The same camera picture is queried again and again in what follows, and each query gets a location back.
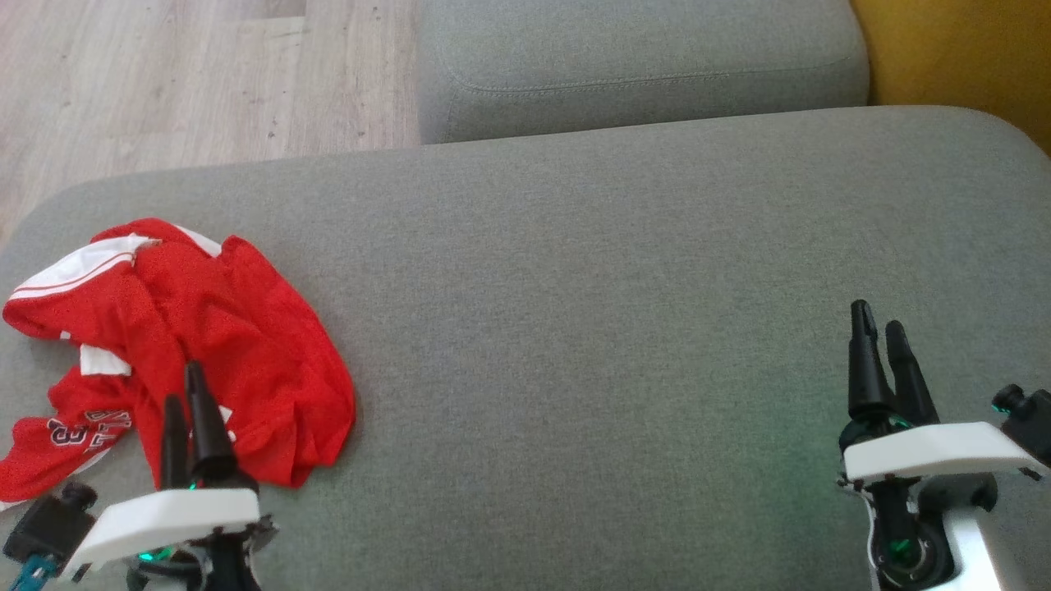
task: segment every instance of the white trim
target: white trim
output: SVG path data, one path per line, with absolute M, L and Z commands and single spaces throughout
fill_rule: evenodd
M 4 503 L 3 501 L 0 501 L 0 513 L 3 513 L 4 511 L 11 509 L 12 507 L 17 507 L 25 503 L 25 501 L 12 501 L 11 503 Z
M 81 375 L 131 375 L 131 366 L 114 353 L 92 347 L 80 346 Z
M 206 236 L 199 235 L 193 230 L 186 229 L 180 226 L 179 224 L 171 224 L 171 225 L 176 226 L 177 228 L 180 229 L 180 231 L 190 237 L 190 240 L 193 241 L 193 244 L 200 246 L 201 249 L 207 252 L 208 254 L 211 254 L 212 257 L 219 257 L 219 253 L 223 251 L 223 247 L 220 246 L 220 244 L 214 240 Z
M 64 293 L 80 287 L 123 262 L 133 262 L 135 253 L 160 241 L 137 235 L 92 242 L 66 254 L 59 262 L 25 280 L 15 288 L 8 302 Z
M 79 473 L 83 472 L 84 470 L 87 470 L 91 466 L 95 466 L 96 464 L 99 463 L 100 460 L 102 460 L 103 455 L 109 453 L 110 449 L 114 449 L 114 448 L 107 447 L 106 449 L 100 451 L 99 453 L 96 453 L 90 458 L 88 458 L 87 462 L 85 462 L 85 463 L 81 464 L 80 466 L 78 466 L 76 470 L 74 470 L 73 472 L 69 473 L 69 475 L 71 476 L 74 474 L 79 474 Z

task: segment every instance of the gray fabric upholstery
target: gray fabric upholstery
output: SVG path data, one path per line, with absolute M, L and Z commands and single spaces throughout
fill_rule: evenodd
M 159 216 L 251 240 L 315 306 L 359 424 L 264 490 L 268 590 L 861 590 L 849 303 L 905 323 L 944 420 L 995 421 L 1004 384 L 1051 385 L 1049 187 L 1021 131 L 941 107 L 157 172 L 41 205 L 0 291 Z M 0 329 L 0 446 L 73 361 Z M 146 492 L 139 441 L 85 477 Z M 1051 495 L 1023 481 L 995 515 L 1046 582 Z
M 425 143 L 865 103 L 847 0 L 426 0 Z

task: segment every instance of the gray sofa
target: gray sofa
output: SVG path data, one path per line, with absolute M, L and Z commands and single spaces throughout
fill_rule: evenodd
M 1049 187 L 1021 131 L 945 107 L 157 172 L 40 206 L 0 291 L 146 216 L 242 236 L 301 290 L 360 415 L 335 467 L 264 489 L 265 589 L 862 590 L 848 304 L 906 324 L 944 420 L 992 419 L 1004 384 L 1051 384 Z M 0 330 L 0 446 L 74 362 Z M 137 437 L 84 480 L 149 491 Z M 1022 481 L 994 516 L 1046 583 L 1051 498 Z
M 424 143 L 858 106 L 848 0 L 426 0 Z

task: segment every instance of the yellow wall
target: yellow wall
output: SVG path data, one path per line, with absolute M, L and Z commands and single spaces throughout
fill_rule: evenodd
M 851 0 L 872 104 L 946 104 L 1010 121 L 1051 154 L 1051 1 Z

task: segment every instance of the green led light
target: green led light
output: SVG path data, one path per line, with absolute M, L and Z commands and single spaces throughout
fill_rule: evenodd
M 895 557 L 902 558 L 909 552 L 912 543 L 908 539 L 895 539 L 890 543 L 890 551 Z
M 169 546 L 167 548 L 162 548 L 153 552 L 143 552 L 142 554 L 139 554 L 139 559 L 147 563 L 151 563 L 153 561 L 165 561 L 167 558 L 170 558 L 171 555 L 174 553 L 176 549 Z

